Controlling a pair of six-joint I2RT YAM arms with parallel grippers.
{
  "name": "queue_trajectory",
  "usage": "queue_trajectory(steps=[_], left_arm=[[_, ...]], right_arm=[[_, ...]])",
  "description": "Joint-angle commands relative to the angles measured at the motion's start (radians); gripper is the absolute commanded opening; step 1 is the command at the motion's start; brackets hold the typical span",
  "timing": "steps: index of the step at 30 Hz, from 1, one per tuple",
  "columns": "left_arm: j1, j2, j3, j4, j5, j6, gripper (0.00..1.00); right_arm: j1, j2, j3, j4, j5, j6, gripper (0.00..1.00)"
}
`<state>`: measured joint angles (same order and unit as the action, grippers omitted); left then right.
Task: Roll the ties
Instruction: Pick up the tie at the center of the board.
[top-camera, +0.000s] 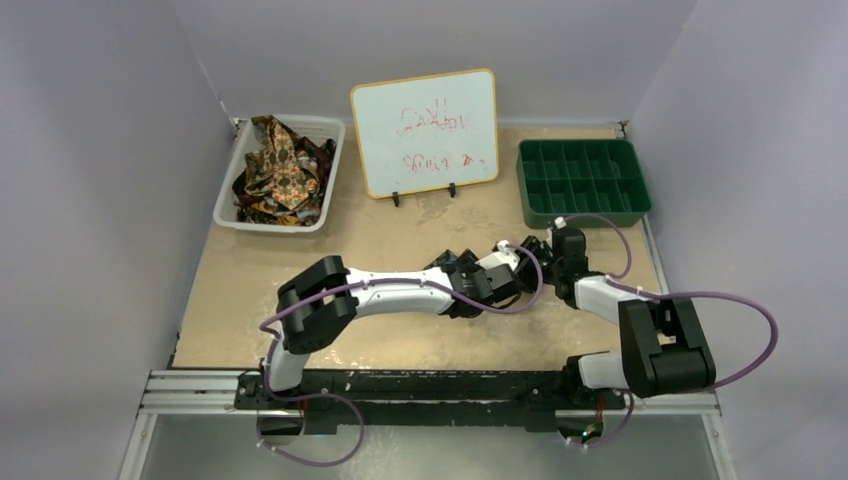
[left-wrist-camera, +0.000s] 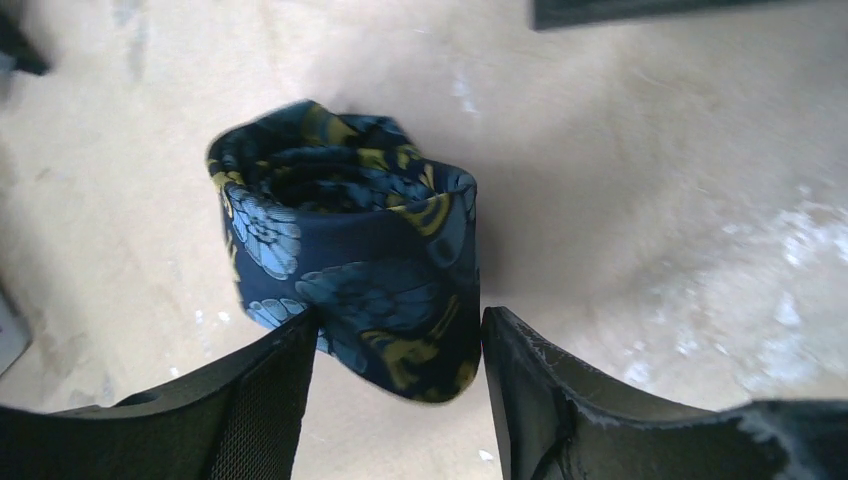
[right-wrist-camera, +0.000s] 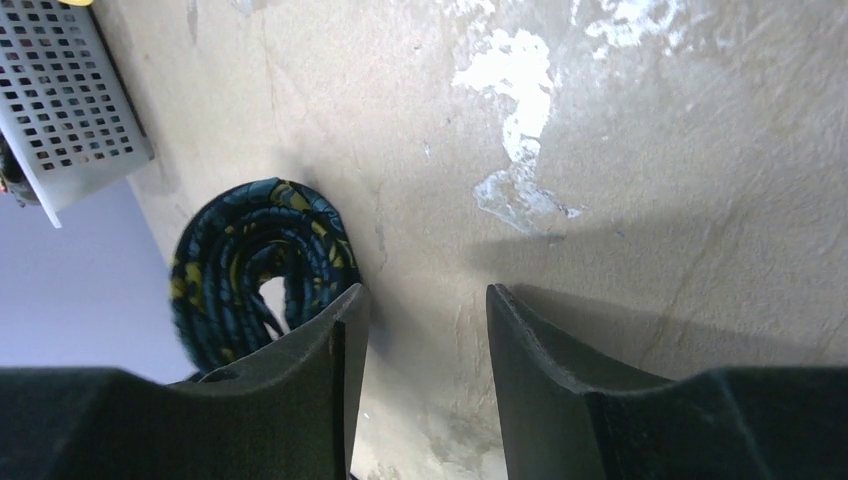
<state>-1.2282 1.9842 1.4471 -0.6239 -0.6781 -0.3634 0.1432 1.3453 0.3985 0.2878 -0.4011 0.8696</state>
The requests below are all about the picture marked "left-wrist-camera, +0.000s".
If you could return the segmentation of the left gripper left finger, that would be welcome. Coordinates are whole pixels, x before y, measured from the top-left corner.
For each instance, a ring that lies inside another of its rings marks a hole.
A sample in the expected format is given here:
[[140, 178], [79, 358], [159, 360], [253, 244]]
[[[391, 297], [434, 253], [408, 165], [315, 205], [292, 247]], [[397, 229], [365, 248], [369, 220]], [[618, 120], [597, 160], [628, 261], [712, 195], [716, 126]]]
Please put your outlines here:
[[1, 410], [5, 479], [288, 479], [318, 322], [254, 343], [110, 407]]

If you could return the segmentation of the blue floral necktie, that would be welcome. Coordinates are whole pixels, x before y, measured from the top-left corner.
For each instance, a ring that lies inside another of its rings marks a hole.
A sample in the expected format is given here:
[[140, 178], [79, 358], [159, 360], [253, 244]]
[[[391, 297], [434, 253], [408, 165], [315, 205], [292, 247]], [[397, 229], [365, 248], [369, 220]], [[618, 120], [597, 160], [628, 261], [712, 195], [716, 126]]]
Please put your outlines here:
[[242, 308], [276, 329], [312, 311], [316, 347], [399, 397], [445, 403], [481, 358], [477, 183], [387, 116], [303, 100], [215, 138]]

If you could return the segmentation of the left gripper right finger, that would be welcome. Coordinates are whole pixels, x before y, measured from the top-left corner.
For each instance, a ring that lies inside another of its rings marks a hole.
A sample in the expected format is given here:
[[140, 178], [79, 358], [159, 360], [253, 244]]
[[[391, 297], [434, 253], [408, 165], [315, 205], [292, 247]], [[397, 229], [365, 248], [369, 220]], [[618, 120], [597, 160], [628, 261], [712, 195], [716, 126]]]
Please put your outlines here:
[[630, 386], [485, 309], [502, 474], [533, 479], [843, 479], [847, 404], [760, 400], [709, 411]]

